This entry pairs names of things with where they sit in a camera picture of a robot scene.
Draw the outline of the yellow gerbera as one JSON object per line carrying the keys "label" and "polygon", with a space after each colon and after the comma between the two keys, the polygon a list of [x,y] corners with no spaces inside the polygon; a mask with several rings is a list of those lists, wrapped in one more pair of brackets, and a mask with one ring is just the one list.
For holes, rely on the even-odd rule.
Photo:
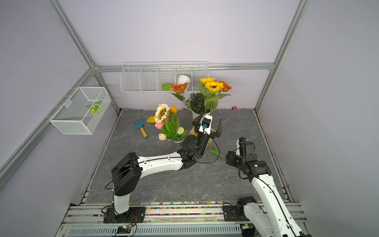
{"label": "yellow gerbera", "polygon": [[217,83],[214,78],[201,78],[196,87],[204,97],[207,97],[209,94],[216,93]]}

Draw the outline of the white tulip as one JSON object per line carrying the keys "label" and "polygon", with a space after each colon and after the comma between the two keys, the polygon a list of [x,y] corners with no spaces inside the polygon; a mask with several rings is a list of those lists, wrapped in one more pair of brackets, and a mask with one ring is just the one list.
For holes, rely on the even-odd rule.
{"label": "white tulip", "polygon": [[177,140],[182,140],[186,134],[187,134],[187,130],[185,130],[183,127],[179,127],[176,133]]}

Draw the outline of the yellow fluted vase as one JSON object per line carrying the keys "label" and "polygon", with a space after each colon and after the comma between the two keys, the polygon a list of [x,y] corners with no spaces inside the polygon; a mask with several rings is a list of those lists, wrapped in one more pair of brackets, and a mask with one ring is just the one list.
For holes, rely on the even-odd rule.
{"label": "yellow fluted vase", "polygon": [[[194,126],[192,127],[192,129],[189,132],[189,134],[190,135],[194,135],[194,136],[197,137],[197,133],[195,132],[195,127]],[[212,142],[213,142],[213,140],[211,138],[209,138],[206,149],[210,149],[211,148]]]}

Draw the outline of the yellow sunflower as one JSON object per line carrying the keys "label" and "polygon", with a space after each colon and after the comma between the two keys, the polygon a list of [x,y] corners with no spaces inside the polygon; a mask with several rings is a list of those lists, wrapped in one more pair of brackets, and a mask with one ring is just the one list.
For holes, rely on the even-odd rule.
{"label": "yellow sunflower", "polygon": [[225,89],[223,82],[214,78],[201,79],[201,85],[206,90],[204,106],[210,114],[218,107],[219,100],[225,97],[222,92]]}

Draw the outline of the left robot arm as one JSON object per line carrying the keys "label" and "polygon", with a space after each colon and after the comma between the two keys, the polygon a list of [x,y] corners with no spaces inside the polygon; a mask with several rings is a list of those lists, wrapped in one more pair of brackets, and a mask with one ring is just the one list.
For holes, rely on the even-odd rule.
{"label": "left robot arm", "polygon": [[208,146],[208,141],[220,137],[222,121],[219,120],[217,129],[212,130],[213,117],[200,114],[192,121],[197,136],[189,135],[184,139],[183,148],[176,152],[154,157],[137,156],[132,152],[127,154],[111,170],[112,180],[105,186],[112,185],[112,205],[107,206],[104,223],[120,223],[138,211],[142,215],[145,212],[141,208],[129,206],[130,194],[135,190],[139,180],[148,175],[165,172],[186,170],[197,164],[197,158],[201,158]]}

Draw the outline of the pink tulip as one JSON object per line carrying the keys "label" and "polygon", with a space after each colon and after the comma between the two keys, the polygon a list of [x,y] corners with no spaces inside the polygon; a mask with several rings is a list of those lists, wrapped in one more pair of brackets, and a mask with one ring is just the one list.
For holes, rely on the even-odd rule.
{"label": "pink tulip", "polygon": [[155,127],[160,129],[160,132],[164,133],[166,135],[174,136],[176,134],[176,132],[172,128],[171,124],[166,125],[166,124],[160,122],[160,123],[156,123]]}
{"label": "pink tulip", "polygon": [[177,136],[170,136],[170,135],[166,135],[164,133],[160,133],[159,134],[159,140],[160,141],[165,141],[165,140],[168,140],[168,141],[177,141]]}

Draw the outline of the orange tulip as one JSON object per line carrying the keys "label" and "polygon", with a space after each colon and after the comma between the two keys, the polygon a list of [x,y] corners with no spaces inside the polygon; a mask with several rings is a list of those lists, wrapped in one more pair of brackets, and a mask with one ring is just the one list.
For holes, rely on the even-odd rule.
{"label": "orange tulip", "polygon": [[178,111],[177,111],[177,108],[175,106],[172,106],[170,111],[174,114],[176,114]]}

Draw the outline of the orange gerbera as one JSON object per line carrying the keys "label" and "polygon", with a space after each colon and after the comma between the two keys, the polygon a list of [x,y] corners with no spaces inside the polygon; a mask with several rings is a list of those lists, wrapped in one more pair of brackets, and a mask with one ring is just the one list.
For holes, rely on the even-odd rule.
{"label": "orange gerbera", "polygon": [[191,120],[193,120],[193,110],[190,107],[191,96],[188,99],[185,98],[185,91],[187,87],[189,86],[189,84],[190,83],[175,84],[175,85],[172,85],[169,90],[172,91],[173,96],[175,96],[177,99],[179,99],[186,105],[187,110],[190,113]]}
{"label": "orange gerbera", "polygon": [[226,82],[224,81],[218,81],[220,83],[220,85],[222,86],[220,88],[220,91],[219,91],[219,99],[222,99],[226,96],[228,96],[228,94],[226,94],[226,92],[232,90],[232,87],[230,85],[228,85]]}

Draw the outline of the cream gerbera flower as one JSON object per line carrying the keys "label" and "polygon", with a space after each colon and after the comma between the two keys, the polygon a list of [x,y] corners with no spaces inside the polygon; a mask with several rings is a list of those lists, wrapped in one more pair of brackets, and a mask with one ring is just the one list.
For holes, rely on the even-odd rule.
{"label": "cream gerbera flower", "polygon": [[169,105],[160,104],[157,107],[157,110],[156,110],[155,115],[154,115],[156,123],[162,122],[162,123],[166,124],[166,121],[168,120],[169,115],[172,113],[170,111],[170,109],[171,109],[171,107]]}

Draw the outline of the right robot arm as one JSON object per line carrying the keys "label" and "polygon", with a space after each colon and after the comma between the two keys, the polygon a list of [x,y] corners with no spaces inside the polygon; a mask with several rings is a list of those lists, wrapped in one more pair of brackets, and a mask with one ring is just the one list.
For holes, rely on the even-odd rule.
{"label": "right robot arm", "polygon": [[239,217],[248,219],[262,237],[306,237],[290,214],[276,188],[272,173],[265,161],[258,160],[255,144],[240,138],[236,149],[226,155],[226,164],[246,175],[257,191],[267,214],[252,197],[239,198],[236,210]]}

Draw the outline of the clear glass vase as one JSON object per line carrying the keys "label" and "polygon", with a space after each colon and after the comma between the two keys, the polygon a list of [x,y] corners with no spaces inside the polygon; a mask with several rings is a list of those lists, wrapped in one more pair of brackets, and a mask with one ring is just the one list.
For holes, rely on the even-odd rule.
{"label": "clear glass vase", "polygon": [[187,135],[187,131],[185,131],[183,134],[179,134],[179,137],[175,137],[174,139],[171,139],[171,141],[178,147],[183,147],[183,142],[185,140],[185,137]]}

